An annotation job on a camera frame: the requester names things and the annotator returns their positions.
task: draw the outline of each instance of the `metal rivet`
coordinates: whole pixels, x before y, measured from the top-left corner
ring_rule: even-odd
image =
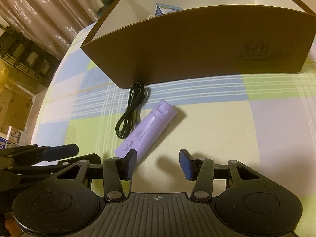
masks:
[[[197,199],[206,199],[210,195],[206,191],[196,191],[193,196]]]
[[[109,191],[106,196],[108,196],[110,199],[119,199],[123,196],[123,194],[120,191]]]

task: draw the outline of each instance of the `tube cap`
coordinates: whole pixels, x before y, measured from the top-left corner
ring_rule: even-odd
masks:
[[[166,125],[168,125],[177,114],[177,110],[165,100],[160,100],[151,112]]]

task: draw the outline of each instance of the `pink object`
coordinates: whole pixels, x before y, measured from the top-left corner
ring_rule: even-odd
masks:
[[[114,151],[115,155],[123,158],[130,149],[134,148],[137,151],[138,162],[176,114],[175,108],[165,100],[160,100]]]

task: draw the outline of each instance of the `black circular pad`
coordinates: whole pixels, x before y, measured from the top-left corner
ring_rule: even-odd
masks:
[[[280,202],[278,198],[271,194],[256,192],[244,197],[244,205],[252,212],[268,214],[276,211],[280,206]]]
[[[215,207],[224,222],[245,235],[293,231],[302,214],[300,200],[279,185],[258,189],[251,184],[230,187],[218,196]]]
[[[74,180],[43,181],[20,193],[12,209],[25,232],[65,235],[93,221],[99,200],[93,191]]]
[[[69,208],[72,198],[67,193],[55,191],[39,196],[35,204],[43,212],[57,213]]]

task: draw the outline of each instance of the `table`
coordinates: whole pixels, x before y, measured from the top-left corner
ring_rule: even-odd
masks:
[[[128,90],[119,89],[83,53],[80,45],[93,25],[69,47],[41,107],[32,143],[76,143],[79,155],[114,156],[121,143],[114,127]],[[316,42],[300,74],[206,77],[150,85],[144,118],[165,99],[177,116],[133,175],[132,191],[188,192],[180,149],[215,163],[239,160],[295,193],[303,204],[299,236],[316,235]],[[102,194],[102,182],[94,182]],[[215,180],[213,195],[225,189]]]

